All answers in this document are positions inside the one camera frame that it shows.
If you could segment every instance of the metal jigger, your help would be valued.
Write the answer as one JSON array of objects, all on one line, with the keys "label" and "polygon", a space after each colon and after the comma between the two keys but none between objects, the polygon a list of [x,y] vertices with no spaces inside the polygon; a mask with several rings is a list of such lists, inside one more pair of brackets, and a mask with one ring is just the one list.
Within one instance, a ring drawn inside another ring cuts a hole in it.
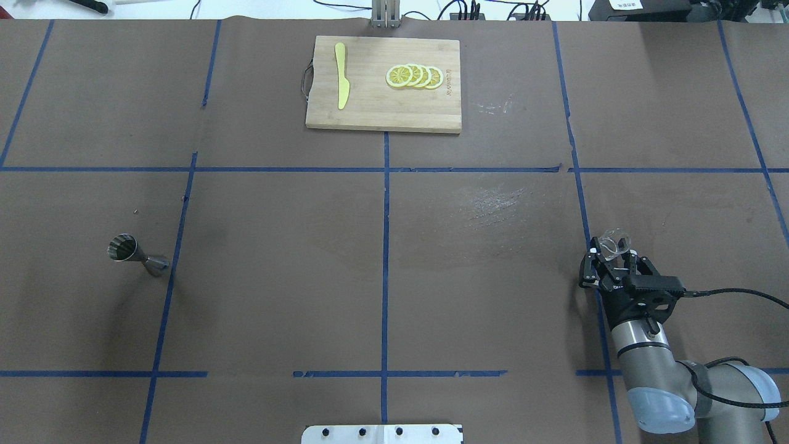
[{"label": "metal jigger", "polygon": [[148,256],[143,253],[137,239],[132,235],[115,236],[107,247],[107,254],[116,262],[142,262],[151,276],[162,276],[162,272],[170,268],[170,261],[164,256]]}]

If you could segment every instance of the knife blade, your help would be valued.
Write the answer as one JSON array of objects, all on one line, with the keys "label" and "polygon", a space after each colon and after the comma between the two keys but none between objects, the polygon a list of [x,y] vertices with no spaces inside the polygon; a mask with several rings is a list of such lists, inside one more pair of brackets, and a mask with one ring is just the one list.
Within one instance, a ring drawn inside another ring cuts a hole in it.
[{"label": "knife blade", "polygon": [[337,108],[342,110],[348,103],[348,95],[350,94],[350,82],[345,77],[346,48],[344,43],[338,42],[335,44],[335,56],[337,58],[338,78]]}]

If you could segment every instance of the lemon slice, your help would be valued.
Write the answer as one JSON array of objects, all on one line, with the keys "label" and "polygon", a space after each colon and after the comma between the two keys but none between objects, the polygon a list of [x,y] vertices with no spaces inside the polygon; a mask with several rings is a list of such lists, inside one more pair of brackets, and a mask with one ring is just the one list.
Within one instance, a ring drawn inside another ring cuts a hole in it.
[{"label": "lemon slice", "polygon": [[435,66],[426,66],[425,67],[428,71],[430,71],[431,78],[427,85],[424,86],[425,89],[436,89],[443,83],[443,71],[436,68]]},{"label": "lemon slice", "polygon": [[408,63],[406,64],[411,70],[413,71],[413,75],[411,76],[411,81],[408,82],[408,86],[414,86],[417,83],[422,82],[424,78],[424,67],[422,65],[418,65],[416,63]]},{"label": "lemon slice", "polygon": [[413,70],[407,65],[395,65],[387,71],[387,83],[393,88],[402,88],[411,81]]},{"label": "lemon slice", "polygon": [[427,66],[419,65],[420,68],[425,73],[425,76],[422,77],[422,81],[414,85],[414,88],[424,88],[427,85],[430,85],[430,80],[433,79],[433,71],[429,70]]}]

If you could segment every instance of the wooden cutting board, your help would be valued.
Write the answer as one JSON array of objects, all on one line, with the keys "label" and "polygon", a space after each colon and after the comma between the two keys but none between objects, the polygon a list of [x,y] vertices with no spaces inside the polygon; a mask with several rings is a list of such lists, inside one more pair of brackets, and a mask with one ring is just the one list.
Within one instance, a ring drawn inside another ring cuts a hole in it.
[{"label": "wooden cutting board", "polygon": [[[335,44],[346,45],[350,94],[338,109]],[[418,63],[444,72],[437,89],[392,88],[387,71]],[[460,42],[457,40],[317,36],[315,69],[307,104],[307,127],[330,130],[409,131],[459,134]]]}]

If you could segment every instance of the white label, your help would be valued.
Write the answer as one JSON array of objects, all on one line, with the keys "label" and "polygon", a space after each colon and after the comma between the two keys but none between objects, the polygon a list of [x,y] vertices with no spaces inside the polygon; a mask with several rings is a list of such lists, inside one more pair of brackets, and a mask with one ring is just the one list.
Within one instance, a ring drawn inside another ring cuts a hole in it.
[{"label": "white label", "polygon": [[643,9],[641,0],[608,0],[611,8],[617,11],[632,11],[633,9]]}]

